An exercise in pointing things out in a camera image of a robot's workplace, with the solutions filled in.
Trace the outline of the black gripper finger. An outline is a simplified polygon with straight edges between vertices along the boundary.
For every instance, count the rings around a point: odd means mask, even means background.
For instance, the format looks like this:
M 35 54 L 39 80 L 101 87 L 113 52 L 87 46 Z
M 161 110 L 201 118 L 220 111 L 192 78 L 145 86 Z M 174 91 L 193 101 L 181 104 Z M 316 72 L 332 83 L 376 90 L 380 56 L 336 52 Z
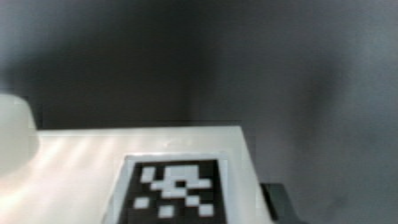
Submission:
M 263 183 L 261 192 L 273 224 L 309 224 L 298 218 L 284 185 Z

